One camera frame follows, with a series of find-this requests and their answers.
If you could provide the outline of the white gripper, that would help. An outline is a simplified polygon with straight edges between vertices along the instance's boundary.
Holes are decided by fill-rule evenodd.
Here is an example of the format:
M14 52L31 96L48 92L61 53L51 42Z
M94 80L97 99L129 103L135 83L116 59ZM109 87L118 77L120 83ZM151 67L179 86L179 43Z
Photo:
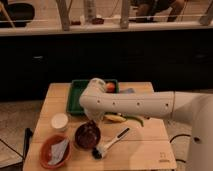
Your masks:
M86 110L85 115L89 120L94 121L96 125L99 125L104 118L104 112L101 111Z

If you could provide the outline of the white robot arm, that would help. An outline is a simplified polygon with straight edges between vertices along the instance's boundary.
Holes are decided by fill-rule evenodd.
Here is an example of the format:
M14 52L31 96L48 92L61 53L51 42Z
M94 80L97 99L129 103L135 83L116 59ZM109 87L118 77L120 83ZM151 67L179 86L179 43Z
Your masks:
M107 93L99 78L79 98L86 116L100 121L105 112L171 119L192 127L185 171L213 171L213 93Z

